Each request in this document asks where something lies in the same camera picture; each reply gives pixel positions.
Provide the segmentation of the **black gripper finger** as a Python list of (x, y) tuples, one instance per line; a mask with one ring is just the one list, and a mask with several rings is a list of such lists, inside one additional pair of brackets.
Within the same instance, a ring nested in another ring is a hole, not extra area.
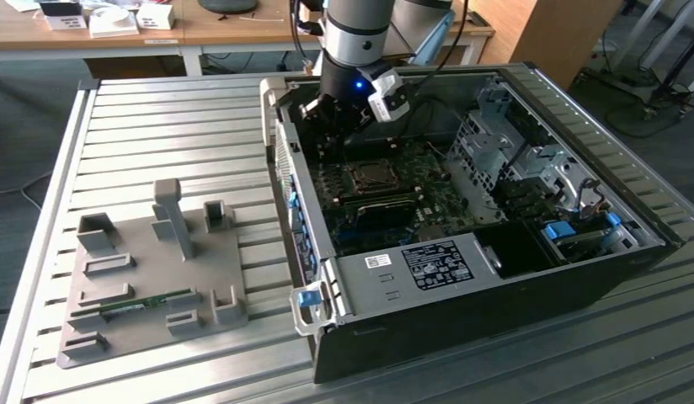
[(302, 134), (318, 139), (338, 138), (336, 101), (332, 98), (316, 98), (300, 106)]
[(375, 117), (370, 107), (350, 108), (343, 120), (343, 139), (348, 141), (359, 135), (375, 122)]

